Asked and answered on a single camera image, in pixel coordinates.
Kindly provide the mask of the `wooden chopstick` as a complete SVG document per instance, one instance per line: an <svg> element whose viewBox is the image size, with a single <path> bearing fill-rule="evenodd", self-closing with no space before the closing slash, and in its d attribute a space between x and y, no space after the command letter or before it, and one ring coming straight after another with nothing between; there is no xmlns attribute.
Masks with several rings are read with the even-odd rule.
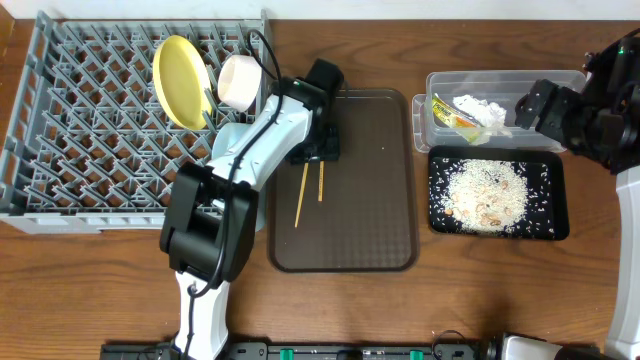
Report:
<svg viewBox="0 0 640 360"><path fill-rule="evenodd" d="M318 196L317 196L317 201L318 202L322 202L323 201L324 170L325 170L325 162L324 161L320 161L319 162L319 174L318 174Z"/></svg>
<svg viewBox="0 0 640 360"><path fill-rule="evenodd" d="M297 228L299 225L299 219L300 219L301 209L304 201L304 194L305 194L306 182L308 177L308 169L309 169L309 163L304 163L302 176L301 176L301 183L299 188L299 195L297 200L297 206L296 206L294 228Z"/></svg>

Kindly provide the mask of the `white tissue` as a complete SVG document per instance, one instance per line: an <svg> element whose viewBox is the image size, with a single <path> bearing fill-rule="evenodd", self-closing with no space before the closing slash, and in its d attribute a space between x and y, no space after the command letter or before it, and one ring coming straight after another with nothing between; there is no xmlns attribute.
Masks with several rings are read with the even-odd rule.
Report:
<svg viewBox="0 0 640 360"><path fill-rule="evenodd" d="M488 143L492 136L503 135L509 138L512 133L505 125L507 110L496 102L488 102L486 99L477 99L469 94L453 98L454 106L461 112L469 115L482 127L488 128L472 142L473 145Z"/></svg>

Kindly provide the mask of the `green snack bar wrapper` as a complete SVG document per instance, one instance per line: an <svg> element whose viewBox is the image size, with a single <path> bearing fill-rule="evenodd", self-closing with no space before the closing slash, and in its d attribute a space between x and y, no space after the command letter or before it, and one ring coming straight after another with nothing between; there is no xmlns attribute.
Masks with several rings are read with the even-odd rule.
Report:
<svg viewBox="0 0 640 360"><path fill-rule="evenodd" d="M480 123L470 115L448 105L438 94L432 95L431 109L435 118L447 127L455 129L469 144L476 144L480 140Z"/></svg>

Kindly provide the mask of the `light blue bowl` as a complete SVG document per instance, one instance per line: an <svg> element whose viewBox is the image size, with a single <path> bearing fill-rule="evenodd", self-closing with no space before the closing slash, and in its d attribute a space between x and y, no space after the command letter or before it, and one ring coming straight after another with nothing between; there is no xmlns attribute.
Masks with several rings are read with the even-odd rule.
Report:
<svg viewBox="0 0 640 360"><path fill-rule="evenodd" d="M250 127L251 125L246 123L225 124L216 135L211 150L211 159L214 160L224 155L231 146L240 140Z"/></svg>

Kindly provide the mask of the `rice food waste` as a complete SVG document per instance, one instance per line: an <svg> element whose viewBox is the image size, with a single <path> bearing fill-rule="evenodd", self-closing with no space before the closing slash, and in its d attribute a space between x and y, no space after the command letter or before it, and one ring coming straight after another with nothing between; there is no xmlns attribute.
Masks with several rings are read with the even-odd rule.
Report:
<svg viewBox="0 0 640 360"><path fill-rule="evenodd" d="M438 232L555 237L545 164L438 157L429 164L428 210Z"/></svg>

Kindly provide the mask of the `yellow plate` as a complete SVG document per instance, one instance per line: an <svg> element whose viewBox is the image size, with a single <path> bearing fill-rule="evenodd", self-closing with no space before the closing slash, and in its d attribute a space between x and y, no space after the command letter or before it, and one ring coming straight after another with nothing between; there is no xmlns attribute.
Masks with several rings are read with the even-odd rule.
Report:
<svg viewBox="0 0 640 360"><path fill-rule="evenodd" d="M211 82L196 47L182 36L169 36L156 49L152 72L156 97L169 119L181 128L204 129L203 113L212 110L206 96Z"/></svg>

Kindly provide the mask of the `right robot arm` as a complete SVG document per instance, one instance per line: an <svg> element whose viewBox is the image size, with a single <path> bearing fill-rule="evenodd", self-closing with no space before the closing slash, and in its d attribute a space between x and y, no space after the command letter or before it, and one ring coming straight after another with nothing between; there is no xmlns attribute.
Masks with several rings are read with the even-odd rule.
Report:
<svg viewBox="0 0 640 360"><path fill-rule="evenodd" d="M621 243L616 304L603 359L639 356L639 32L589 53L581 91L538 80L515 107L533 128L616 178Z"/></svg>

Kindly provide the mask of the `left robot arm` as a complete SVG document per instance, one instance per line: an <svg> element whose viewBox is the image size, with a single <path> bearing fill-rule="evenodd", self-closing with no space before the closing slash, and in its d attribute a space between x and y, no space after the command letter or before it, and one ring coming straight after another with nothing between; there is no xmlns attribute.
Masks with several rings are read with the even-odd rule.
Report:
<svg viewBox="0 0 640 360"><path fill-rule="evenodd" d="M159 240L181 295L170 358L216 359L223 352L229 288L253 247L260 192L284 160L339 159L338 130L327 117L343 82L339 67L323 59L304 77L278 77L237 142L204 166L178 170Z"/></svg>

